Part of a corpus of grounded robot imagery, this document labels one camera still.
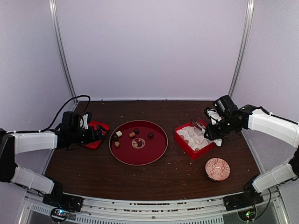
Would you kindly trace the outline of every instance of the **patterned bowl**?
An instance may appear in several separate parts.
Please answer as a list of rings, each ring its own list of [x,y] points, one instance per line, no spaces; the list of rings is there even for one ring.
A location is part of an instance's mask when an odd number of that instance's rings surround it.
[[[206,174],[212,181],[223,181],[228,178],[230,168],[223,159],[212,158],[206,162]]]

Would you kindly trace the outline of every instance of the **red object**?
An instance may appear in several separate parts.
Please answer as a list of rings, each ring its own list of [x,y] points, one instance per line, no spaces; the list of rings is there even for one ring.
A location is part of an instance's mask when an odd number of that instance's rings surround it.
[[[228,163],[220,158],[212,158],[206,162],[206,174],[212,181],[223,181],[229,177]]]
[[[139,129],[139,134],[130,138],[129,134],[134,129]],[[119,147],[114,145],[113,136],[117,131],[122,132],[118,138]],[[109,140],[109,147],[112,155],[127,165],[143,166],[155,162],[166,151],[168,139],[165,131],[155,123],[145,120],[134,120],[127,122],[114,130]]]
[[[93,126],[95,130],[97,130],[97,125],[101,125],[101,126],[102,126],[103,128],[105,128],[107,131],[110,130],[110,126],[109,126],[109,125],[106,125],[106,124],[103,124],[103,123],[99,123],[99,122],[91,121],[91,122],[88,124],[89,127],[92,127],[92,126]],[[87,148],[91,148],[91,149],[97,149],[97,148],[100,146],[100,144],[101,144],[102,141],[103,141],[103,140],[95,141],[95,142],[89,143],[89,144],[84,145],[84,146],[87,147]]]
[[[184,142],[184,140],[179,136],[179,134],[177,133],[177,130],[180,130],[182,129],[183,127],[187,127],[187,126],[193,126],[191,124],[191,122],[187,123],[187,124],[184,124],[180,127],[177,127],[175,130],[174,130],[174,140],[183,148],[183,150],[191,157],[191,159],[195,160],[197,159],[198,157],[206,154],[207,152],[211,151],[215,146],[216,144],[214,142],[208,144],[206,147],[203,147],[201,150],[199,150],[198,152],[195,152],[193,151],[186,142]]]

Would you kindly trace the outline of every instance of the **red and white plate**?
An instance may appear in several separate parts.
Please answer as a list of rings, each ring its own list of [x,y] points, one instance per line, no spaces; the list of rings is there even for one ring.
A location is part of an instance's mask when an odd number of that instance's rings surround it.
[[[206,162],[206,174],[213,181],[223,181],[228,178],[230,168],[223,159],[212,158]]]

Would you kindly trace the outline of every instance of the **dark brown tabletop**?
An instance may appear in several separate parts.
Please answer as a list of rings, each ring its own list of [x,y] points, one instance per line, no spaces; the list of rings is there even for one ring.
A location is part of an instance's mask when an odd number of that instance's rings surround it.
[[[76,108],[82,112],[86,102]],[[174,140],[174,129],[202,118],[210,101],[98,101],[88,111],[94,121],[111,126],[111,132],[131,120],[148,120],[161,126],[168,135],[166,153],[156,162],[133,167],[116,160],[108,146],[109,136],[97,150],[72,145],[71,151],[55,150],[46,176],[61,182],[65,193],[121,200],[173,200],[220,196],[242,191],[258,167],[243,137],[223,140],[202,157],[192,160]],[[236,135],[228,136],[229,140]],[[219,157],[226,160],[231,173],[227,180],[213,182],[205,173],[206,162]]]

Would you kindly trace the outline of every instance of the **robotic arm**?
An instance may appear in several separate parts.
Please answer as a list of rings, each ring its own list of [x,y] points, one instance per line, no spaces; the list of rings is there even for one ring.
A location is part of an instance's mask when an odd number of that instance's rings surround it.
[[[101,126],[97,130],[89,127],[91,113],[81,116],[74,112],[64,112],[62,123],[56,129],[42,131],[6,132],[0,129],[0,182],[15,183],[34,189],[44,196],[43,202],[66,210],[80,211],[82,198],[63,194],[62,184],[48,177],[17,165],[14,156],[24,152],[59,149],[71,143],[88,144],[102,140]]]
[[[233,130],[239,132],[244,128],[266,133],[297,149],[289,161],[276,166],[271,171],[253,177],[244,186],[242,195],[224,198],[227,210],[238,209],[242,205],[243,207],[249,206],[258,198],[260,200],[262,191],[299,177],[299,125],[297,122],[273,115],[262,107],[246,105],[238,109],[228,95],[219,98],[213,104],[216,110],[205,109],[205,115],[213,121],[206,127],[205,138],[209,140],[223,138]]]

